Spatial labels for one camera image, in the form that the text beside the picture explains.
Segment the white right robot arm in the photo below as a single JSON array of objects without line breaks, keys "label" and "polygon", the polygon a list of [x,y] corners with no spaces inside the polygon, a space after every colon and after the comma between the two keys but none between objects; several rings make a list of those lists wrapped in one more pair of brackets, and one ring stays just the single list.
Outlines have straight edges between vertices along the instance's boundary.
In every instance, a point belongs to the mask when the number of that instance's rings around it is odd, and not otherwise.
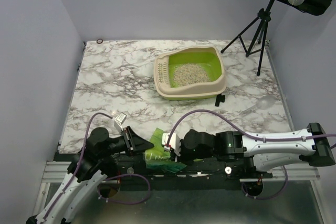
[{"label": "white right robot arm", "polygon": [[335,165],[328,135],[318,123],[287,133],[226,131],[212,135],[190,130],[183,138],[167,133],[162,136],[162,146],[176,162],[190,164],[214,157],[228,164],[231,171],[237,164],[249,178],[301,162],[312,167]]}]

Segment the clear plastic litter scoop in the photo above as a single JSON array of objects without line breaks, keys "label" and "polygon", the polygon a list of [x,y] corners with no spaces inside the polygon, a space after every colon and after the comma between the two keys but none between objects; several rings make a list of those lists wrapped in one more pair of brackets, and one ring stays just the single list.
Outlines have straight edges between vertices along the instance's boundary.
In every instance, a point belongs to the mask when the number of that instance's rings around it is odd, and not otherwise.
[{"label": "clear plastic litter scoop", "polygon": [[273,106],[276,101],[277,101],[277,99],[273,95],[264,96],[264,97],[258,99],[258,101],[256,102],[255,105],[253,105],[253,106],[249,107],[248,109],[244,110],[242,112],[242,114],[248,114],[248,113],[251,113],[252,111],[255,111],[255,110],[268,109],[271,106]]}]

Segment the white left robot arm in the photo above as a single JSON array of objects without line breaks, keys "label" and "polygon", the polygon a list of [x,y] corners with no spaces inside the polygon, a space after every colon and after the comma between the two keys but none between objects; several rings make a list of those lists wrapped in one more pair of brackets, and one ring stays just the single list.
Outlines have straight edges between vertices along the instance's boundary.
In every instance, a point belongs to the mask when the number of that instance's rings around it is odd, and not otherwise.
[{"label": "white left robot arm", "polygon": [[111,138],[104,127],[87,136],[84,148],[73,157],[67,173],[47,206],[27,223],[71,223],[89,196],[105,179],[119,176],[115,154],[142,155],[154,144],[138,136],[128,126]]}]

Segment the green cat litter bag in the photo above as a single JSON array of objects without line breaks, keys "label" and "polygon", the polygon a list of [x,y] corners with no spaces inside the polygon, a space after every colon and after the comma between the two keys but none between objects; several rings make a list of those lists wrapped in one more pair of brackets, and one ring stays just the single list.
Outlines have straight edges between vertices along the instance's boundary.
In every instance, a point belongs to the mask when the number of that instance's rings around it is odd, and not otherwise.
[{"label": "green cat litter bag", "polygon": [[176,174],[186,168],[186,165],[170,160],[170,153],[165,152],[161,146],[163,133],[164,131],[160,128],[156,128],[153,132],[150,143],[154,147],[145,151],[145,165],[147,169],[152,171]]}]

